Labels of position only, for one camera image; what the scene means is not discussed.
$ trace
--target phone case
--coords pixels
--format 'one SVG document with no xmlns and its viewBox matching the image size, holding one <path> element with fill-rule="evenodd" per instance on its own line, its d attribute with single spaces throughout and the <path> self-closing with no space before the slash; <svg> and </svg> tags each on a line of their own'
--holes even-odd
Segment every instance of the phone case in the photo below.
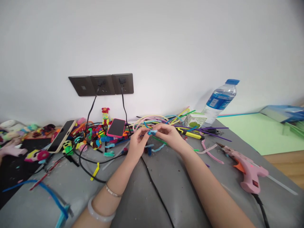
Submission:
<svg viewBox="0 0 304 228">
<path fill-rule="evenodd" d="M 55 153 L 58 153 L 61 150 L 61 147 L 62 147 L 63 143 L 66 141 L 67 137 L 70 135 L 73 127 L 75 126 L 75 124 L 76 124 L 76 120 L 74 120 L 73 124 L 71 124 L 71 127 L 69 128 L 67 134 L 63 137 L 63 139 L 62 139 L 61 143 L 59 144 L 57 150 L 56 151 L 48 151 L 49 153 L 55 154 Z"/>
<path fill-rule="evenodd" d="M 123 136 L 111 135 L 111 134 L 108 134 L 108 133 L 107 133 L 107 136 L 116 137 L 116 138 L 122 138 L 122 137 L 123 137 Z"/>
</svg>

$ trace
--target blue bottle cap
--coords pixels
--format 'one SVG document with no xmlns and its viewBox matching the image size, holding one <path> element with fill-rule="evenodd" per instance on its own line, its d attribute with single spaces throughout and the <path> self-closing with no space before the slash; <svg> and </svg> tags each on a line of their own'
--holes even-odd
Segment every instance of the blue bottle cap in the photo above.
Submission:
<svg viewBox="0 0 304 228">
<path fill-rule="evenodd" d="M 237 80 L 237 79 L 228 79 L 226 81 L 226 84 L 237 85 L 239 82 L 240 82 L 240 80 Z"/>
</svg>

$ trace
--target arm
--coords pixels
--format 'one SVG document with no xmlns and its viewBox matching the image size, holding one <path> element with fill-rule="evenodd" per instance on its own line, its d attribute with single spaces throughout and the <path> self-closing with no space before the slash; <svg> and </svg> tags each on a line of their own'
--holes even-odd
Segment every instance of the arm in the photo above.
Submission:
<svg viewBox="0 0 304 228">
<path fill-rule="evenodd" d="M 108 180 L 108 188 L 117 195 L 123 194 L 131 173 L 143 153 L 149 135 L 145 134 L 142 139 L 140 138 L 140 135 L 147 131 L 149 131 L 149 129 L 140 128 L 132 135 L 129 151 L 125 160 L 116 170 L 113 176 Z M 99 215 L 106 217 L 111 216 L 116 211 L 120 203 L 120 199 L 121 198 L 111 195 L 104 186 L 97 196 L 92 200 L 92 207 Z M 89 214 L 88 208 L 86 207 L 83 213 L 74 223 L 73 228 L 106 228 L 110 227 L 110 225 L 111 222 L 103 223 L 96 220 Z"/>
<path fill-rule="evenodd" d="M 199 200 L 213 227 L 254 227 L 202 159 L 181 138 L 174 126 L 160 123 L 153 130 L 159 130 L 156 136 L 165 140 L 183 159 Z"/>
</svg>

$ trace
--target power outlet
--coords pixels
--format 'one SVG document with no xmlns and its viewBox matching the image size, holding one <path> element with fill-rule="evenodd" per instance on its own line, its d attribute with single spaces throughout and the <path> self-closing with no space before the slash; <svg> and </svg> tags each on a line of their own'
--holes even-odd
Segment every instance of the power outlet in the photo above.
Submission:
<svg viewBox="0 0 304 228">
<path fill-rule="evenodd" d="M 95 96 L 96 92 L 90 76 L 70 76 L 69 80 L 76 90 L 78 96 Z"/>
<path fill-rule="evenodd" d="M 93 75 L 90 76 L 95 93 L 97 92 L 98 85 L 101 85 L 98 90 L 98 96 L 102 95 L 114 95 L 115 90 L 112 82 L 112 77 L 110 74 L 107 75 Z"/>
<path fill-rule="evenodd" d="M 112 81 L 116 94 L 121 94 L 121 87 L 123 94 L 134 93 L 133 74 L 112 74 Z"/>
</svg>

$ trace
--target bracelet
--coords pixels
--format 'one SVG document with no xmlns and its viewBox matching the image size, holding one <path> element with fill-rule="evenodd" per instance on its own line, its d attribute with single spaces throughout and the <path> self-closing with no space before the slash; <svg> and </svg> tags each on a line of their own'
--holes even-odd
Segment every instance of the bracelet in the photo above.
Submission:
<svg viewBox="0 0 304 228">
<path fill-rule="evenodd" d="M 98 221 L 107 223 L 113 220 L 113 218 L 115 217 L 116 212 L 114 212 L 114 214 L 110 215 L 110 216 L 102 216 L 96 213 L 96 211 L 94 211 L 93 207 L 92 207 L 92 200 L 95 196 L 93 196 L 92 198 L 90 198 L 89 203 L 88 203 L 88 210 L 90 215 L 95 218 Z"/>
<path fill-rule="evenodd" d="M 105 188 L 107 189 L 107 191 L 114 197 L 122 197 L 123 195 L 117 195 L 114 192 L 112 192 L 109 187 L 108 187 L 108 182 L 105 183 Z"/>
</svg>

